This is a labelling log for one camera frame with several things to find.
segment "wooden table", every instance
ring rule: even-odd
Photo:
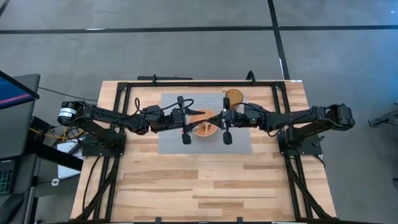
[[[103,82],[99,107],[113,109],[117,83]],[[303,83],[285,83],[290,109],[308,109]],[[133,87],[127,113],[135,111],[135,97],[139,97],[143,108],[159,104],[163,93],[225,93],[231,88],[242,91],[249,102],[275,111],[271,88],[267,86],[174,86]],[[127,131],[126,150],[119,165],[111,221],[154,222],[155,217],[179,222],[235,221],[236,217],[243,217],[246,221],[294,220],[285,163],[276,138],[270,138],[258,129],[250,129],[250,134],[252,154],[160,155],[157,134],[138,136]],[[95,159],[89,157],[84,161],[71,218],[81,213],[88,174]],[[323,165],[313,156],[302,156],[302,160],[309,191],[326,212],[335,215]],[[101,164],[102,158],[94,169],[86,204],[97,191]],[[304,217],[302,195],[298,189],[297,192]],[[104,217],[107,199],[106,193],[101,203],[100,217]]]

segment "yellow cable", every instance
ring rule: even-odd
[[[38,131],[38,130],[36,130],[36,129],[33,129],[33,128],[29,128],[29,130],[31,130],[31,131],[33,131],[33,132],[35,132],[35,133],[37,133],[37,134],[40,133],[40,131]],[[81,131],[77,134],[77,136],[83,134],[83,132],[84,132],[84,130],[81,130]],[[51,137],[51,138],[58,138],[58,139],[74,139],[74,138],[75,138],[75,137],[72,137],[72,138],[64,137],[64,136],[65,136],[65,133],[63,134],[63,136],[56,136],[56,135],[52,135],[52,134],[44,134],[44,135],[45,135],[45,136],[49,136],[49,137]]]
[[[62,134],[62,137],[63,137],[63,138],[61,138],[61,139],[62,139],[62,142],[65,142],[64,140],[65,140],[65,138],[66,138],[66,136],[67,136],[68,130],[69,130],[69,127],[65,126],[65,130],[63,131],[63,134]]]

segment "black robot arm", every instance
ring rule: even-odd
[[[351,109],[344,104],[314,106],[309,110],[295,111],[291,113],[279,114],[265,110],[263,107],[254,103],[243,103],[244,113],[238,113],[229,108],[229,99],[224,98],[224,110],[217,116],[208,120],[211,124],[221,129],[225,129],[223,134],[224,143],[232,144],[232,136],[229,128],[256,128],[267,132],[279,130],[285,126],[293,124],[310,123],[301,128],[288,128],[288,146],[299,146],[306,137],[318,134],[329,129],[347,131],[355,125],[351,114]]]
[[[165,108],[160,108],[158,105],[148,106],[142,110],[137,111],[132,115],[126,115],[103,108],[99,108],[95,105],[90,105],[84,101],[66,101],[62,103],[62,108],[58,115],[58,122],[64,126],[77,126],[91,135],[98,138],[103,144],[108,147],[118,147],[118,135],[116,131],[112,129],[102,128],[94,121],[102,121],[109,124],[114,124],[122,128],[127,128],[130,132],[143,135],[151,130],[154,133],[159,131],[167,131],[171,129],[182,128],[183,134],[182,139],[184,144],[190,144],[190,136],[188,133],[197,125],[203,121],[188,124],[186,121],[186,115],[203,114],[201,111],[193,111],[185,106],[186,101],[182,96],[177,98],[177,103],[169,106],[171,108],[178,105],[178,108],[174,108],[168,115],[164,114]]]

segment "concrete floor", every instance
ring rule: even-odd
[[[398,24],[394,0],[274,4],[280,26]],[[0,29],[271,24],[265,0],[11,0],[0,18]],[[370,128],[368,119],[398,102],[398,30],[283,31],[281,36],[290,77],[303,80],[309,103],[346,103],[353,110],[354,129],[327,132],[322,142],[338,216],[395,223],[397,130],[386,125]],[[134,80],[154,73],[237,79],[253,70],[257,79],[282,79],[273,31],[0,35],[0,49],[4,72],[39,73],[42,87],[85,98],[97,98],[103,80]],[[42,90],[39,94],[34,114],[56,124],[60,103],[70,98]],[[54,178],[55,165],[42,164],[40,179]],[[77,179],[72,179],[59,188],[40,186],[38,194],[51,196],[40,198],[37,218],[66,220],[76,185]],[[54,207],[62,212],[50,212]]]

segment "wooden disc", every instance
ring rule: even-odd
[[[228,90],[225,93],[225,97],[229,98],[231,108],[236,108],[237,104],[243,101],[243,93],[237,89]]]
[[[208,109],[202,109],[202,110],[198,110],[198,111],[205,112],[205,114],[199,114],[199,115],[191,116],[190,117],[190,123],[194,123],[196,121],[200,121],[200,120],[203,120],[203,119],[208,119],[208,118],[211,118],[213,116],[216,116],[216,114],[214,112],[212,112],[211,110],[208,110]],[[217,131],[217,129],[218,129],[217,126],[215,126],[214,124],[203,122],[202,124],[199,124],[193,130],[193,132],[197,136],[208,137],[208,136],[211,136],[212,134],[214,134]]]

